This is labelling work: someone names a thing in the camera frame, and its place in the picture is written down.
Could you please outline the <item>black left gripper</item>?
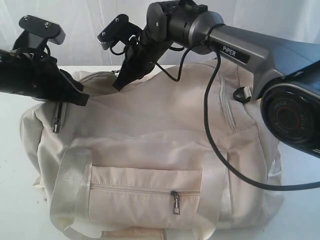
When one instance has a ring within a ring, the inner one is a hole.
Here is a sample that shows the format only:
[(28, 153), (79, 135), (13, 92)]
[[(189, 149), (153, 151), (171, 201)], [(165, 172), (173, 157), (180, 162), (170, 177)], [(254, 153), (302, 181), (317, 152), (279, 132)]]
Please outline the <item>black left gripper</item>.
[(0, 51), (0, 91), (41, 101), (71, 103), (84, 107), (89, 95), (84, 86), (57, 59), (35, 48)]

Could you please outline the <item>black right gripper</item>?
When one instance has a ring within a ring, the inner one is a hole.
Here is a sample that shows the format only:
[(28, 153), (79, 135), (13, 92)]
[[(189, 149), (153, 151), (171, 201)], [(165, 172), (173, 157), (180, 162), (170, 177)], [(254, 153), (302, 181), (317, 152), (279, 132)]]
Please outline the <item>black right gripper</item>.
[(129, 48), (113, 87), (121, 90), (149, 74), (169, 47), (170, 40), (156, 41), (150, 31), (144, 29), (139, 38), (135, 38), (135, 45)]

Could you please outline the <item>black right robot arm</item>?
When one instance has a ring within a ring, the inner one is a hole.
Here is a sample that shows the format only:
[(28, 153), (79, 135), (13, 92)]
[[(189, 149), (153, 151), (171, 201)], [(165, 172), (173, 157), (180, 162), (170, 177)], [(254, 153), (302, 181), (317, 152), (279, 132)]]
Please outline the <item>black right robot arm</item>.
[(218, 55), (253, 75), (251, 97), (281, 142), (320, 155), (320, 46), (235, 28), (192, 0), (154, 2), (146, 26), (125, 51), (114, 87), (143, 78), (174, 43)]

